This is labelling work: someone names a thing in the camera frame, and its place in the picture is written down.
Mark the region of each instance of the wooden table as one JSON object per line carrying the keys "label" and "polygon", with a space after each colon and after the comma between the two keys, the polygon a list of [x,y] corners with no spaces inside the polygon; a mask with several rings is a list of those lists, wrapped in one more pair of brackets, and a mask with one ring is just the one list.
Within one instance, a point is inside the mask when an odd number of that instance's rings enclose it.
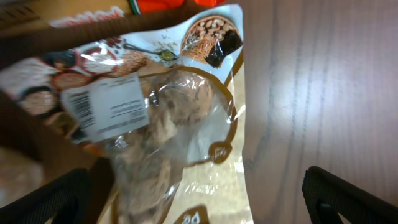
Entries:
{"label": "wooden table", "polygon": [[310,223],[310,166],[398,205],[398,2],[239,2],[255,223]]}

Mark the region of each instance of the brown wooden surface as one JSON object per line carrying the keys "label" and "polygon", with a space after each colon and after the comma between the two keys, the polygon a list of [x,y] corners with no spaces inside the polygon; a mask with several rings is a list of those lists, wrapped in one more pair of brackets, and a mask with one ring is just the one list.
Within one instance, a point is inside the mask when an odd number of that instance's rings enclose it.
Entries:
{"label": "brown wooden surface", "polygon": [[255,223],[310,223],[312,165],[398,205],[398,1],[240,3]]}

